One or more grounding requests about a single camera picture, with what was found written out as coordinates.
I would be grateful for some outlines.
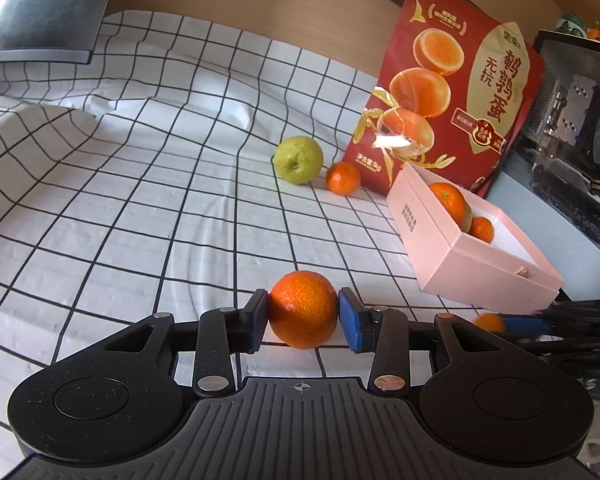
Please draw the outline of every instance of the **green apple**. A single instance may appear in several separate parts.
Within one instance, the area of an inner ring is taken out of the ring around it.
[[[323,162],[320,144],[305,136],[283,140],[273,155],[276,173],[292,184],[305,184],[317,177]]]

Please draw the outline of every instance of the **checkered tablecloth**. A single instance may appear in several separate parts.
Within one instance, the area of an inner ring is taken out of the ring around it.
[[[431,321],[472,307],[423,293],[384,199],[276,177],[282,139],[339,160],[374,78],[289,44],[158,12],[105,20],[93,61],[0,64],[0,478],[22,458],[8,426],[28,375],[158,310],[176,321],[243,306],[310,269]],[[190,384],[193,354],[176,380]],[[318,349],[234,358],[248,375],[352,376],[373,356],[338,327]],[[429,376],[412,352],[413,381]]]

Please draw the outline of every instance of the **red package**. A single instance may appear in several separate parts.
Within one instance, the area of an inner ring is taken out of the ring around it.
[[[465,0],[405,0],[344,160],[383,195],[408,162],[477,190],[524,122],[542,72],[515,22]]]

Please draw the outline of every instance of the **silver bolt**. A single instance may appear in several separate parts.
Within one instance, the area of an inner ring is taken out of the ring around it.
[[[397,375],[381,375],[374,380],[376,388],[384,392],[395,392],[404,388],[404,379]]]
[[[219,375],[208,375],[198,381],[198,387],[206,392],[219,392],[229,385],[224,377]]]

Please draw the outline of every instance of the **pink box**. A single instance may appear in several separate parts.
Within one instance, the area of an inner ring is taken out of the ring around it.
[[[564,283],[533,242],[499,208],[460,189],[493,223],[491,244],[463,233],[428,185],[448,182],[411,164],[386,197],[420,288],[431,294],[504,314],[531,314]]]

